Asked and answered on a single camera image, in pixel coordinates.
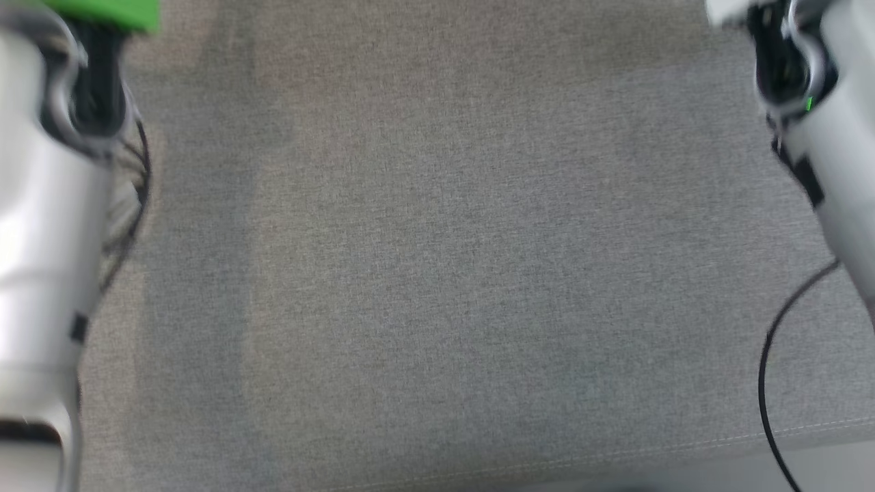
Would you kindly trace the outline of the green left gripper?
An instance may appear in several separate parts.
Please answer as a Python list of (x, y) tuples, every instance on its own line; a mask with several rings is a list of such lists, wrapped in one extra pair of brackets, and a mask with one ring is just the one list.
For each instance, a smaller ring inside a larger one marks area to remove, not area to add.
[(154, 32), (159, 28), (159, 1), (42, 1), (66, 20), (109, 25), (130, 32)]

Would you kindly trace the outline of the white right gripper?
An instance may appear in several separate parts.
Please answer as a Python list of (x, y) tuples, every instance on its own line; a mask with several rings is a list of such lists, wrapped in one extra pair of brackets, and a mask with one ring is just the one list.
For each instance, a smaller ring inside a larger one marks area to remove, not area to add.
[(781, 20), (786, 5), (787, 1), (704, 1), (710, 25), (720, 28)]

